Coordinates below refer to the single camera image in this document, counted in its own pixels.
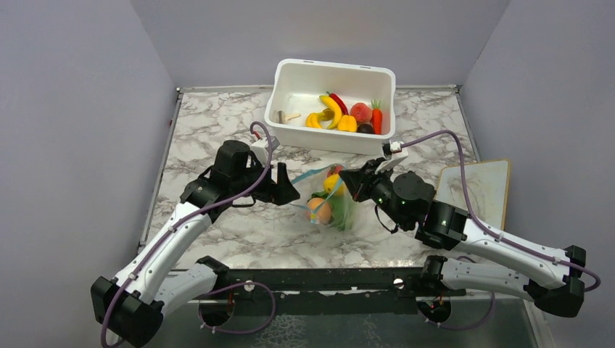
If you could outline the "yellow squash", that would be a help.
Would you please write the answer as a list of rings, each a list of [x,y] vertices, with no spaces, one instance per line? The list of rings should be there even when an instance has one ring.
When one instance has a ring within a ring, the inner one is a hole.
[[[347,189],[339,174],[332,174],[323,182],[323,190],[331,196],[343,196]]]

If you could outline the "clear zip top bag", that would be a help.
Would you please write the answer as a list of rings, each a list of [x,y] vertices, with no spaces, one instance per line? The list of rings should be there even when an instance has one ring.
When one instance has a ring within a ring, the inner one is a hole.
[[[358,204],[340,176],[346,168],[342,163],[335,163],[291,179],[300,193],[291,206],[301,221],[338,231],[350,231],[355,227]]]

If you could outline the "peach orange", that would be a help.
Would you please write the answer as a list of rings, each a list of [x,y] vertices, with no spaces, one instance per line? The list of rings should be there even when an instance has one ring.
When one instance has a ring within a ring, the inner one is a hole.
[[[327,225],[332,219],[331,205],[323,198],[315,197],[310,199],[306,207],[311,223]]]

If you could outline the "green lettuce head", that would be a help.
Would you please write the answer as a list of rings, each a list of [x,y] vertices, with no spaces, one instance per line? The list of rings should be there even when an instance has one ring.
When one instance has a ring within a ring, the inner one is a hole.
[[[325,191],[315,192],[307,202],[315,197],[325,199],[332,208],[332,219],[329,224],[324,225],[329,228],[336,228],[339,231],[349,231],[355,224],[355,205],[347,196],[330,196]]]

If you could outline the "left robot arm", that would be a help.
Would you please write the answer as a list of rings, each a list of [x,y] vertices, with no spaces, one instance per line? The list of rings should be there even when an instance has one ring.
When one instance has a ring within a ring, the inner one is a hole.
[[[172,279],[167,275],[235,200],[251,197],[281,206],[299,199],[283,162],[278,163],[277,178],[271,177],[277,146],[275,138],[251,145],[224,141],[213,165],[186,185],[154,239],[113,277],[100,276],[93,282],[90,294],[94,316],[102,325],[102,347],[142,347],[177,307],[204,292],[213,298],[225,294],[227,277],[203,264]]]

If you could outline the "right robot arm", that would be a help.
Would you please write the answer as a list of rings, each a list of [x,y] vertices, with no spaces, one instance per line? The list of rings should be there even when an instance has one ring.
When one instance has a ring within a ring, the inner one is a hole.
[[[383,162],[382,158],[371,159],[359,169],[340,171],[354,201],[373,201],[376,210],[392,219],[396,230],[414,230],[416,239],[428,247],[489,261],[467,264],[428,257],[418,276],[424,293],[476,289],[525,299],[551,315],[578,315],[585,299],[583,249],[542,246],[473,220],[467,211],[437,201],[433,185],[413,171],[396,178],[391,177],[391,170],[380,171]]]

